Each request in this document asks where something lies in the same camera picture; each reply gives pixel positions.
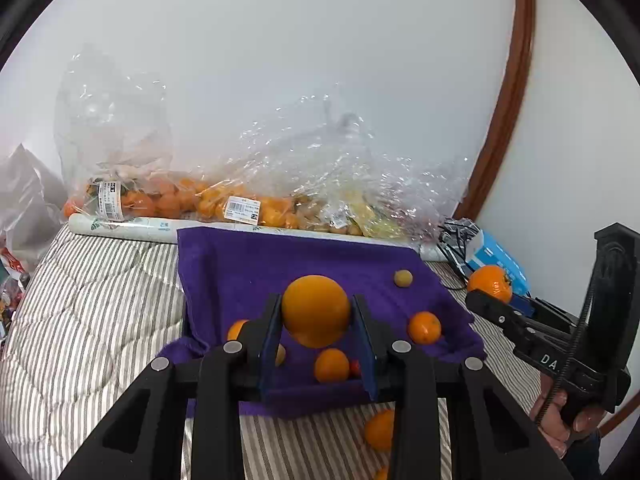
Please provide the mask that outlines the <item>right hand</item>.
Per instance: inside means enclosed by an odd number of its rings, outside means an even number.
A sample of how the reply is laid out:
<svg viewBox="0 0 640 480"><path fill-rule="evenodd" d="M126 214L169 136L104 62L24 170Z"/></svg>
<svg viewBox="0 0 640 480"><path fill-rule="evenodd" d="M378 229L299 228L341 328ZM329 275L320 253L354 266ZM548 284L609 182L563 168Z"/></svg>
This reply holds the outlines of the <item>right hand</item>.
<svg viewBox="0 0 640 480"><path fill-rule="evenodd" d="M567 426L561 417L561 411L567 401L567 393L563 389L559 389L553 396L552 391L553 380L547 375L540 376L540 393L536 399L529 417L536 419L540 410L546 406L547 411L541 417L538 429L542 436L551 446L552 450L559 458L563 458L566 454L570 439L575 436L588 437L593 431L596 431L606 411L600 406L590 406L580 412L570 426Z"/></svg>

